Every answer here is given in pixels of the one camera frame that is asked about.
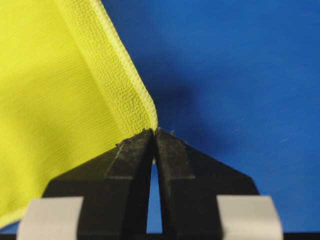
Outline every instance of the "clamp jaw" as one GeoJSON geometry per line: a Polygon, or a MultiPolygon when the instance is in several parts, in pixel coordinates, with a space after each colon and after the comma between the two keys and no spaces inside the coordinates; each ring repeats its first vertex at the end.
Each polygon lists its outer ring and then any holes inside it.
{"type": "MultiPolygon", "coordinates": [[[[301,240],[319,236],[283,233],[271,198],[260,196],[249,176],[158,128],[155,135],[144,130],[52,179],[42,198],[31,201],[17,239],[301,240]],[[153,160],[158,168],[161,234],[146,233],[153,160]]],[[[16,236],[0,236],[4,239],[16,236]]]]}

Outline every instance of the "white pad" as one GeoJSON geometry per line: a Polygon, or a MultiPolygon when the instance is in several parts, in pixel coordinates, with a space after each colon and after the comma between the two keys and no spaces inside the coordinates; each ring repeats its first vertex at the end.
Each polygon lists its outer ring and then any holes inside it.
{"type": "Polygon", "coordinates": [[[270,196],[217,195],[223,240],[282,240],[283,231],[270,196]]]}
{"type": "Polygon", "coordinates": [[[32,199],[17,240],[77,240],[82,202],[82,196],[32,199]]]}

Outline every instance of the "fabric fold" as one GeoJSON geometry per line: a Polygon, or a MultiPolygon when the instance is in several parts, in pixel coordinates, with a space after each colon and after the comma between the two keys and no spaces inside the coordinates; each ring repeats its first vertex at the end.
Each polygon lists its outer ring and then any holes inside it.
{"type": "Polygon", "coordinates": [[[5,1],[0,13],[1,228],[50,179],[158,122],[99,0],[5,1]]]}

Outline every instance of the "black plastic jaw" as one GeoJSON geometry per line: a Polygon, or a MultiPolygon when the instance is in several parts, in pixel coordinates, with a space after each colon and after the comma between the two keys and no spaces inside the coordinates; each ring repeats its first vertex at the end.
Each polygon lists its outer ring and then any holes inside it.
{"type": "Polygon", "coordinates": [[[118,146],[56,178],[43,197],[83,196],[79,240],[132,239],[147,227],[153,132],[118,146]]]}
{"type": "Polygon", "coordinates": [[[258,195],[252,179],[158,129],[156,164],[163,233],[177,240],[222,239],[217,195],[258,195]]]}
{"type": "MultiPolygon", "coordinates": [[[[221,240],[216,196],[258,194],[249,176],[158,128],[155,136],[144,130],[54,178],[43,197],[83,196],[78,240],[221,240]],[[154,157],[163,233],[146,234],[154,157]]],[[[320,234],[284,233],[283,239],[313,240],[320,234]]]]}

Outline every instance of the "blue background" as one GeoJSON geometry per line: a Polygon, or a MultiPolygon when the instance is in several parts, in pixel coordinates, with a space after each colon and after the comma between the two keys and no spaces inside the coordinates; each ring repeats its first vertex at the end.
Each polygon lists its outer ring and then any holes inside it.
{"type": "MultiPolygon", "coordinates": [[[[285,232],[320,231],[320,1],[103,4],[159,125],[253,177],[285,232]]],[[[161,232],[154,167],[148,231],[161,232]]]]}

